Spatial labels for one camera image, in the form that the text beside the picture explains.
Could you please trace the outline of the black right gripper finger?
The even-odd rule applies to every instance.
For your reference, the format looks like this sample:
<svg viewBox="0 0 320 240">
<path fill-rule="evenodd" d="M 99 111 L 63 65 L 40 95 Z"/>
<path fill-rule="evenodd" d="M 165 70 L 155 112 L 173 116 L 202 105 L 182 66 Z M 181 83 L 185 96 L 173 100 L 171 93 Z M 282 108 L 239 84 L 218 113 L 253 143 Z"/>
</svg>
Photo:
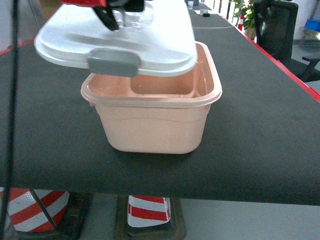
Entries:
<svg viewBox="0 0 320 240">
<path fill-rule="evenodd" d="M 117 31 L 119 25 L 113 15 L 113 10 L 110 7 L 96 6 L 93 11 L 100 19 L 100 21 L 107 27 L 110 31 Z"/>
</svg>

